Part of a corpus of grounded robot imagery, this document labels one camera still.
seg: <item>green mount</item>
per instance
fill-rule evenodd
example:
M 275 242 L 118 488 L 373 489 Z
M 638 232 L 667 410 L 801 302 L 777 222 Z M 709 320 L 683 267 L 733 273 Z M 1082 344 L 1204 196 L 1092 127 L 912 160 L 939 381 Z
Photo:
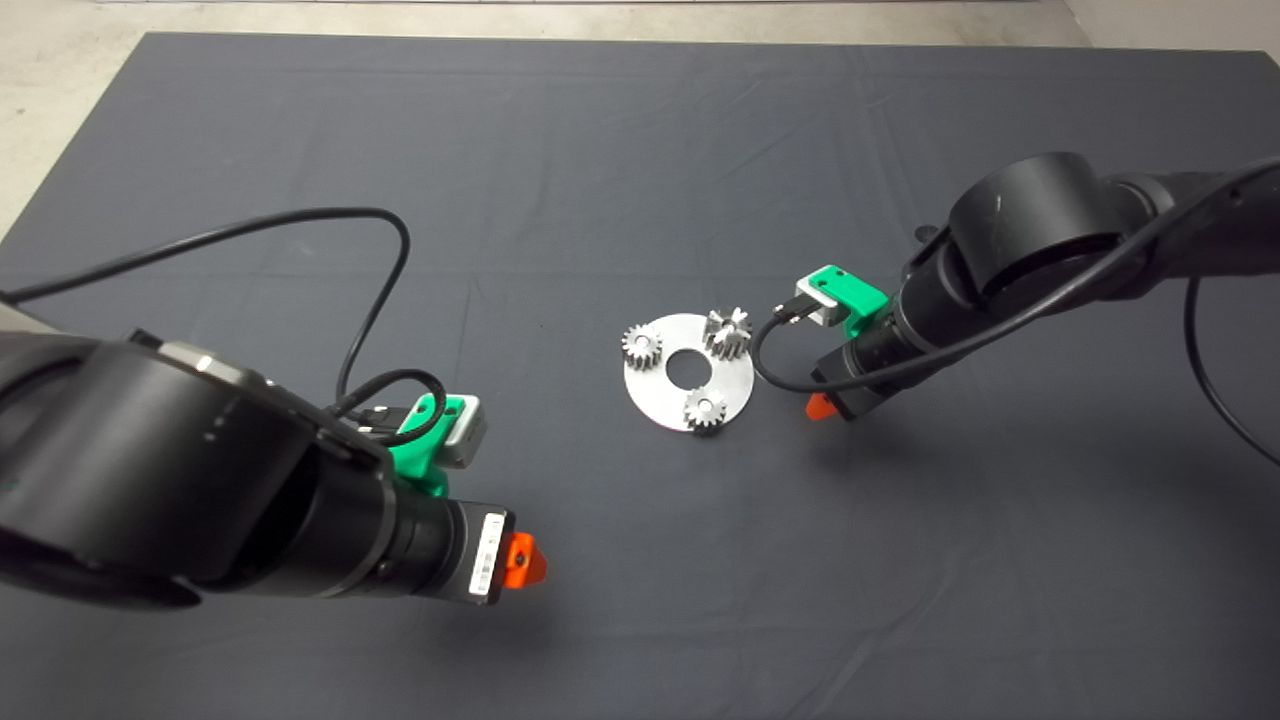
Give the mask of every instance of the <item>green mount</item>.
M 827 265 L 809 275 L 809 284 L 818 292 L 831 297 L 849 311 L 845 318 L 845 336 L 849 340 L 863 332 L 868 320 L 888 305 L 888 296 L 852 273 Z
M 466 401 L 457 396 L 447 396 L 444 400 L 444 414 L 425 436 L 389 448 L 396 460 L 396 474 L 404 482 L 413 486 L 419 492 L 433 497 L 449 496 L 449 478 L 435 465 L 435 455 L 440 451 L 444 441 L 453 430 L 454 423 L 466 407 Z M 430 393 L 417 398 L 413 410 L 401 424 L 401 433 L 407 433 L 431 418 L 435 411 L 435 398 Z

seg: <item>gear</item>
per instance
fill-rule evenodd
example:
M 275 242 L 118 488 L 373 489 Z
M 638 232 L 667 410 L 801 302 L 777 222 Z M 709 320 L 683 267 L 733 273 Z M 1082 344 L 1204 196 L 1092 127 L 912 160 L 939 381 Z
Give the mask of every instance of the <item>gear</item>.
M 700 387 L 685 398 L 685 421 L 698 434 L 714 433 L 724 424 L 724 395 Z
M 751 342 L 751 322 L 741 307 L 723 315 L 718 310 L 707 314 L 707 328 L 703 331 L 707 351 L 721 360 L 733 360 L 742 355 Z
M 662 336 L 652 325 L 632 325 L 622 336 L 622 359 L 636 370 L 648 370 L 662 359 Z

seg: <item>metal plate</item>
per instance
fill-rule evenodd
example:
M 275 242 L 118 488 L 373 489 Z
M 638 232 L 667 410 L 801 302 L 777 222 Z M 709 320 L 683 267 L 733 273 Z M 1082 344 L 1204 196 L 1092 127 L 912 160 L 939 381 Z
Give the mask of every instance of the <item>metal plate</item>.
M 658 318 L 650 327 L 662 336 L 662 359 L 649 370 L 636 370 L 622 364 L 622 377 L 627 383 L 631 401 L 650 420 L 672 430 L 690 432 L 685 424 L 685 398 L 690 391 L 681 388 L 667 377 L 667 363 L 682 350 L 691 350 L 707 359 L 712 366 L 712 378 L 703 387 L 724 395 L 724 421 L 728 423 L 746 407 L 755 384 L 755 368 L 745 352 L 733 360 L 714 357 L 703 345 L 705 315 L 677 313 Z

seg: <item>white label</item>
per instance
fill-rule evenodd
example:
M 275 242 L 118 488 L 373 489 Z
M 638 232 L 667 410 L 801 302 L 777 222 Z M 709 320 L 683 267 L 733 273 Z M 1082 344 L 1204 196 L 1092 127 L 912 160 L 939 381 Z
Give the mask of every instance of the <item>white label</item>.
M 493 568 L 498 564 L 498 547 L 502 544 L 502 527 L 507 518 L 500 512 L 484 516 L 480 527 L 480 543 L 476 546 L 476 564 L 471 569 L 471 594 L 489 594 L 493 580 Z

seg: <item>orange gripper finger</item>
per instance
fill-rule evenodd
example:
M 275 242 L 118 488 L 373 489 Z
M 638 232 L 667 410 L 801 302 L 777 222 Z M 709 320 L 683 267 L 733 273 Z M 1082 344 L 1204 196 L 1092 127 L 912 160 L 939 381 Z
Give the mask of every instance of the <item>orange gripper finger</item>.
M 520 589 L 547 578 L 547 559 L 538 550 L 534 536 L 511 533 L 511 550 L 507 551 L 507 578 L 502 587 Z
M 809 396 L 809 404 L 804 406 L 804 414 L 814 421 L 826 420 L 838 413 L 840 410 L 836 409 L 836 405 L 831 401 L 831 398 L 822 392 L 815 392 Z

